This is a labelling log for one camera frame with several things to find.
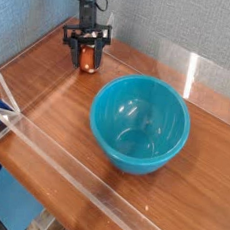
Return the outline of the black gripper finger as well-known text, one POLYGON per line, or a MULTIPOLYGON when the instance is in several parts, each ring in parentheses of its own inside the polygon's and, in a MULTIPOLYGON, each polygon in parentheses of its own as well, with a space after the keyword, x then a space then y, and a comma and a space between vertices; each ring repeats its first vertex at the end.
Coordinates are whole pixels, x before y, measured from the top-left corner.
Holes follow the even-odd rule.
POLYGON ((95 45, 94 67, 98 69, 100 66, 101 58, 102 58, 103 40, 101 38, 98 38, 94 45, 95 45))
POLYGON ((72 63, 75 68, 79 67, 79 45, 78 41, 75 38, 72 38, 70 41, 70 47, 71 47, 71 56, 72 56, 72 63))

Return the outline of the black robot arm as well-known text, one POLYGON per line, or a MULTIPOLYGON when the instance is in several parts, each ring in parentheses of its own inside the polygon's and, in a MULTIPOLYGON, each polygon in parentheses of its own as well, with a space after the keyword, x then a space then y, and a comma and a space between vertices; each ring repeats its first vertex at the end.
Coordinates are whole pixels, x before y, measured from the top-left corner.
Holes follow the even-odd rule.
POLYGON ((97 10, 106 10, 99 7, 97 0, 79 1, 78 24, 67 25, 63 29, 63 43, 70 47, 72 63, 75 68, 80 67, 83 48, 92 48, 92 62, 94 68, 100 67, 103 48, 111 43, 112 26, 97 23, 97 10))

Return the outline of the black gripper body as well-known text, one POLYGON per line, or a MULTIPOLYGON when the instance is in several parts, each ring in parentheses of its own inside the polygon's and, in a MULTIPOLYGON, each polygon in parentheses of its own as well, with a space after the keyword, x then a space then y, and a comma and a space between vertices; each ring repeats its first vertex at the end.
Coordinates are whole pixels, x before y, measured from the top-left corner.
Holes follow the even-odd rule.
POLYGON ((112 26, 101 25, 97 23, 97 9, 98 5, 95 2, 88 2, 87 0, 80 0, 79 3, 79 23, 73 25, 65 25, 63 27, 63 42, 71 46, 74 39, 78 44, 94 45, 98 39, 102 39, 102 45, 109 45, 111 43, 112 26), (84 40, 84 35, 97 33, 97 37, 90 37, 84 40))

